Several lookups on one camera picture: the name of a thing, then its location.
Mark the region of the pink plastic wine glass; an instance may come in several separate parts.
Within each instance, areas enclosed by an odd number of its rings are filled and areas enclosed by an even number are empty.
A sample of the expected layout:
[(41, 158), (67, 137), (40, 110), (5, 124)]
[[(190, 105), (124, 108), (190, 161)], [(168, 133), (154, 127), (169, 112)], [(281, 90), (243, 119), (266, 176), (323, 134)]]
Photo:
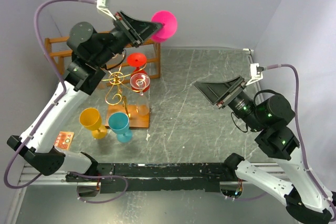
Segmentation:
[(158, 43), (165, 42), (173, 37), (178, 28), (176, 17), (168, 10), (156, 12), (152, 17), (151, 22), (161, 23), (163, 25), (162, 29), (151, 37), (154, 42)]

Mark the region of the clear flute glass two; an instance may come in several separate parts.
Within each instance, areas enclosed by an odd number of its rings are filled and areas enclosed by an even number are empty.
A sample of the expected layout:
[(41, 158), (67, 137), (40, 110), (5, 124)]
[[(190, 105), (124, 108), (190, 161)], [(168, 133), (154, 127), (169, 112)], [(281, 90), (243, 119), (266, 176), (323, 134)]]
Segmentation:
[(132, 90), (137, 93), (143, 93), (150, 86), (151, 79), (147, 74), (135, 73), (130, 78)]

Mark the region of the red plastic wine glass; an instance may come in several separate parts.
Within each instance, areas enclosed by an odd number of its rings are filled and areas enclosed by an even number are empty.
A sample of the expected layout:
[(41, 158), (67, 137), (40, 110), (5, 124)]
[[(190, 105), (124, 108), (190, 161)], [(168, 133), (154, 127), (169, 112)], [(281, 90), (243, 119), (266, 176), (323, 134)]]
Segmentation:
[(140, 52), (132, 53), (127, 58), (127, 63), (134, 67), (131, 73), (130, 85), (133, 91), (147, 92), (150, 87), (150, 78), (144, 70), (147, 63), (147, 57)]

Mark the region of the clear flute glass one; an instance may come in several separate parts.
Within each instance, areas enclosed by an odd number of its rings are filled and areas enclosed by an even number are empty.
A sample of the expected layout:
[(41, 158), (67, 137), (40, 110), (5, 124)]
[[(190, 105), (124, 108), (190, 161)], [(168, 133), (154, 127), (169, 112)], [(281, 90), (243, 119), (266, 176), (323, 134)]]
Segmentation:
[(149, 99), (144, 93), (140, 93), (136, 100), (137, 112), (141, 116), (148, 115), (150, 113)]

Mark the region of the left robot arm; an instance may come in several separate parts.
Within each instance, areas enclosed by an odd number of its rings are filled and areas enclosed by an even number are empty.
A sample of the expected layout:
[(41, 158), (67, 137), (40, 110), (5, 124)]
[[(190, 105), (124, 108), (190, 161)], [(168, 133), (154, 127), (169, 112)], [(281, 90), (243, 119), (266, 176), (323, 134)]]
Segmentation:
[(105, 76), (104, 68), (115, 55), (130, 45), (138, 47), (160, 31), (162, 22), (134, 19), (116, 12), (114, 28), (98, 33), (89, 22), (79, 22), (70, 30), (67, 45), (72, 62), (62, 76), (55, 94), (47, 103), (32, 128), (21, 135), (12, 135), (8, 146), (38, 170), (49, 176), (59, 170), (77, 172), (85, 181), (97, 178), (98, 162), (86, 153), (62, 152), (54, 142), (62, 126), (90, 96)]

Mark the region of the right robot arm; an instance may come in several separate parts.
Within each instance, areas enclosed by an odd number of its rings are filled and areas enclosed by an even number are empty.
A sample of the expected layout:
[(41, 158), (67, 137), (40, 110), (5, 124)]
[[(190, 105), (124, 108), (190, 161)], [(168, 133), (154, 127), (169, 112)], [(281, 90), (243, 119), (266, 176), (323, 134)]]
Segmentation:
[(245, 80), (239, 76), (227, 82), (199, 82), (195, 87), (218, 108), (229, 107), (244, 121), (255, 142), (269, 158), (285, 172), (283, 181), (252, 165), (242, 156), (232, 153), (224, 161), (223, 176), (230, 181), (245, 180), (281, 202), (300, 223), (330, 223), (335, 220), (334, 193), (324, 189), (320, 181), (305, 166), (303, 145), (288, 124), (295, 117), (288, 100), (280, 93), (268, 90), (271, 97), (260, 104), (245, 92)]

